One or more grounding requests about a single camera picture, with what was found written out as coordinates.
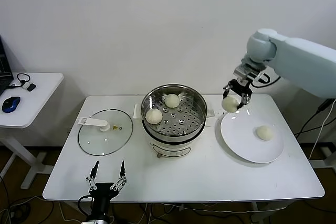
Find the pot handle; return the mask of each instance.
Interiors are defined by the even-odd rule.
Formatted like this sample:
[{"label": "pot handle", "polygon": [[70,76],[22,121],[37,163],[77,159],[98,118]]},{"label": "pot handle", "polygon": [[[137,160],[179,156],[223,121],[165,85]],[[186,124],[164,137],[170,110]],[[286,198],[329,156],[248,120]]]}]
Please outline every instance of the pot handle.
[{"label": "pot handle", "polygon": [[106,120],[81,117],[78,120],[79,125],[90,125],[100,127],[101,131],[108,131],[110,124]]},{"label": "pot handle", "polygon": [[142,119],[140,106],[138,104],[134,105],[133,118],[134,119]]},{"label": "pot handle", "polygon": [[215,116],[215,111],[212,108],[212,105],[210,102],[206,103],[208,109],[207,109],[207,113],[206,113],[206,118],[213,118]]},{"label": "pot handle", "polygon": [[208,110],[206,113],[205,127],[214,127],[216,123],[215,111],[210,102],[206,103]]}]

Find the perforated steamer tray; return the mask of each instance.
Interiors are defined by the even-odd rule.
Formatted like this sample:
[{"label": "perforated steamer tray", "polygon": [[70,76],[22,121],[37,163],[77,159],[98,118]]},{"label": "perforated steamer tray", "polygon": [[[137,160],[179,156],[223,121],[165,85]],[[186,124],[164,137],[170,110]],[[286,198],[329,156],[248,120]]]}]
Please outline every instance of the perforated steamer tray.
[{"label": "perforated steamer tray", "polygon": [[[164,101],[167,95],[176,94],[180,99],[177,108],[169,108]],[[150,124],[145,120],[149,109],[159,109],[163,119],[158,124]],[[180,84],[168,84],[152,90],[143,99],[141,115],[144,124],[156,137],[182,137],[197,134],[206,119],[207,106],[203,97],[194,89]]]}]

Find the white side table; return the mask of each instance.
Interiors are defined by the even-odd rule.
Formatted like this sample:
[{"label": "white side table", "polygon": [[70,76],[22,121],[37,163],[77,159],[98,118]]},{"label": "white side table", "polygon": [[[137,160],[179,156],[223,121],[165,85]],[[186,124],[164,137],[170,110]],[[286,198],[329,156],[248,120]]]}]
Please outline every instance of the white side table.
[{"label": "white side table", "polygon": [[[16,79],[13,81],[14,84],[19,85],[19,81]],[[1,128],[15,128],[23,129],[31,125],[38,113],[41,111],[43,106],[49,100],[51,95],[54,93],[56,88],[63,80],[63,74],[61,73],[27,73],[30,75],[31,82],[37,87],[29,92],[23,88],[7,89],[0,95],[0,105],[12,96],[21,97],[20,104],[17,109],[12,113],[4,113],[0,110],[0,127]],[[13,136],[7,136],[5,138],[0,138],[0,141],[10,149],[13,154],[8,160],[7,164],[1,171],[1,176],[4,177],[15,156],[19,156],[27,164],[31,166],[26,178],[21,184],[22,189],[28,189],[32,184],[36,174],[51,174],[53,166],[42,164],[46,153],[41,152],[35,157],[27,149],[25,149],[17,139]]]}]

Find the floor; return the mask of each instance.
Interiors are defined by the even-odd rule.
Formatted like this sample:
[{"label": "floor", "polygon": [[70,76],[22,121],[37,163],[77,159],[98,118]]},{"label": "floor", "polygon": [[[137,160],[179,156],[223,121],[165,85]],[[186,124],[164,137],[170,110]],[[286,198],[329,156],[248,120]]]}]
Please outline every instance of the floor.
[{"label": "floor", "polygon": [[[37,155],[37,150],[30,151]],[[45,159],[45,164],[53,165],[57,157],[60,153],[60,150],[52,150],[48,151],[48,155]],[[321,157],[321,153],[317,150],[315,152],[315,156],[313,159]],[[4,147],[0,148],[0,169],[4,167],[7,160],[11,156],[11,152]],[[4,181],[8,188],[9,198],[11,202],[18,200],[24,197],[30,197],[34,195],[42,195],[44,186],[48,180],[49,175],[38,175],[31,188],[29,190],[22,190],[20,189],[20,185],[29,170],[29,166],[25,164],[20,158],[16,158],[12,166],[10,167],[9,171],[7,172]],[[272,224],[280,224],[280,223],[305,223],[305,224],[313,224],[313,223],[336,223],[336,175],[331,169],[317,169],[316,173],[321,180],[324,188],[325,188],[325,196],[322,199],[317,200],[309,200],[307,201],[309,204],[329,210],[331,212],[316,210],[307,205],[304,201],[297,201],[290,205],[288,208],[279,211],[271,216],[271,223]],[[0,211],[7,207],[7,199],[3,185],[0,185]],[[30,215],[28,218],[22,222],[25,224],[37,224],[40,223],[44,218],[46,218],[52,208],[51,202],[41,201],[38,199],[33,199],[30,201]],[[68,205],[61,203],[61,207],[63,209],[64,215],[66,219],[77,219],[80,221],[84,221],[85,218],[82,214],[77,212],[76,210],[72,209]],[[186,207],[189,208],[196,208],[196,209],[207,209],[207,210],[232,210],[232,211],[246,211],[251,210],[250,203],[222,203],[216,204],[215,206],[206,206],[202,204],[190,204]],[[153,204],[152,212],[155,216],[160,216],[164,214],[165,211],[170,211],[171,206],[164,206],[162,204]],[[167,224],[174,224],[174,223],[208,223],[208,224],[216,224],[216,223],[229,223],[229,224],[239,224],[239,223],[251,223],[250,221],[250,214],[240,214],[239,218],[236,216],[229,216],[229,214],[214,214],[209,212],[198,212],[202,215],[205,214],[213,214],[219,217],[214,216],[200,216],[194,213],[191,210],[183,210],[178,211],[177,208],[174,208],[168,215],[162,217],[166,221]],[[114,206],[114,215],[117,214],[118,219],[115,220],[114,223],[137,223],[143,211],[140,209],[139,204],[115,204]],[[164,223],[164,221],[154,220],[151,223]],[[54,209],[48,217],[42,223],[66,223],[60,213],[59,203],[54,203]],[[141,223],[148,223],[146,218],[144,217]],[[265,220],[265,224],[269,224],[269,219]]]}]

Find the stainless steel pot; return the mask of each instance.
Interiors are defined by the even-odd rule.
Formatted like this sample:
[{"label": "stainless steel pot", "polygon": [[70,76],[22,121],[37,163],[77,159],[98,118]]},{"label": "stainless steel pot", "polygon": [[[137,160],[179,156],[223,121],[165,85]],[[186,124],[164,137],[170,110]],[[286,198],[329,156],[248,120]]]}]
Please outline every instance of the stainless steel pot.
[{"label": "stainless steel pot", "polygon": [[[177,108],[169,108],[164,101],[167,95],[180,98]],[[150,124],[145,116],[149,109],[159,109],[163,119]],[[180,145],[195,139],[205,125],[207,106],[204,98],[194,89],[180,84],[167,84],[153,89],[141,103],[141,116],[146,131],[164,144]]]}]

